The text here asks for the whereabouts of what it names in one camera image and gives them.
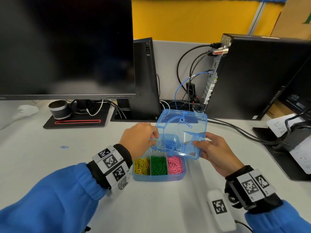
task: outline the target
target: white desk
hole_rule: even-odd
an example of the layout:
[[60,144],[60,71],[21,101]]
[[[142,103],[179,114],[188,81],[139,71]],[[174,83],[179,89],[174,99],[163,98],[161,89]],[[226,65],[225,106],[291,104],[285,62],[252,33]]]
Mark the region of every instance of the white desk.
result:
[[[107,122],[104,128],[51,129],[42,126],[50,117],[47,106],[30,118],[16,121],[0,131],[0,208],[22,198],[41,178],[51,172],[89,162],[92,155],[114,145],[133,123]],[[250,131],[266,127],[264,121],[232,120]],[[209,123],[209,132],[223,136],[245,164],[259,168],[301,216],[311,222],[311,183],[290,181],[264,146],[247,140],[233,129]],[[117,197],[104,197],[91,220],[96,232],[216,232],[205,201],[210,189],[224,189],[225,180],[206,160],[187,162],[181,181],[136,182],[131,180]],[[243,210],[231,209],[234,218],[245,222]],[[236,232],[248,232],[237,226]]]

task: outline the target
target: gray partition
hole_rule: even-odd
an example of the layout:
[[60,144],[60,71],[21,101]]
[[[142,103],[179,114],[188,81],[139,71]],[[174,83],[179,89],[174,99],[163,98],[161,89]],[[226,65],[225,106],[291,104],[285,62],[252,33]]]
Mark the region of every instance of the gray partition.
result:
[[[153,41],[156,72],[160,78],[160,99],[174,99],[176,89],[180,85],[176,76],[176,67],[180,57],[189,49],[205,43],[185,43],[169,41]],[[189,77],[192,61],[201,53],[210,50],[210,47],[200,47],[189,52],[179,65],[179,77],[183,82]],[[196,67],[194,73],[211,69],[213,57],[206,56]],[[202,97],[208,74],[197,76],[192,82],[195,83],[196,95]],[[177,99],[182,99],[185,91],[180,88]]]

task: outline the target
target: plastic container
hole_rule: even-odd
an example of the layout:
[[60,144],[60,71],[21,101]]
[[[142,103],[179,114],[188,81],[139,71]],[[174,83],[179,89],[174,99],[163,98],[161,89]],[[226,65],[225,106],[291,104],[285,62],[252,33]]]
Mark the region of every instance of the plastic container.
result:
[[166,109],[156,123],[159,130],[157,144],[152,150],[167,152],[170,156],[198,159],[202,150],[192,142],[205,139],[207,115],[204,113]]
[[[170,155],[168,155],[165,152],[152,152],[151,149],[149,149],[143,156],[142,158],[151,158],[151,156],[157,156],[157,157],[170,157]],[[180,157],[181,159],[181,163],[182,163],[182,167],[183,167],[183,173],[179,173],[179,174],[171,174],[171,175],[161,175],[161,176],[151,176],[151,175],[140,175],[140,174],[136,174],[134,173],[134,169],[132,172],[133,175],[133,179],[136,181],[176,181],[176,180],[181,180],[184,178],[185,174],[186,174],[186,164],[185,164],[185,159],[183,157]]]

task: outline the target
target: blue jacket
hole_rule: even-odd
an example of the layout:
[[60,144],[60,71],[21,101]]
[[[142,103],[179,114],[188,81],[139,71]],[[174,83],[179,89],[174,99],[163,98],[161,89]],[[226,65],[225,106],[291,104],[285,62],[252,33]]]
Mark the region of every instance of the blue jacket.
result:
[[[0,232],[82,233],[105,193],[85,163],[60,169],[0,211]],[[246,213],[245,218],[254,233],[311,232],[311,225],[286,201],[271,212]]]

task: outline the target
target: transparent blue lid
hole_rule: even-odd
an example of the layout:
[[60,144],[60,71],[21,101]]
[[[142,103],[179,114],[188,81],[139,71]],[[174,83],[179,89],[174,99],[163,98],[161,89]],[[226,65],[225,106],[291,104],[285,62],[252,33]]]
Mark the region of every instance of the transparent blue lid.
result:
[[151,149],[198,159],[202,150],[196,148],[192,142],[205,139],[206,126],[206,114],[166,109],[156,123],[160,136]]

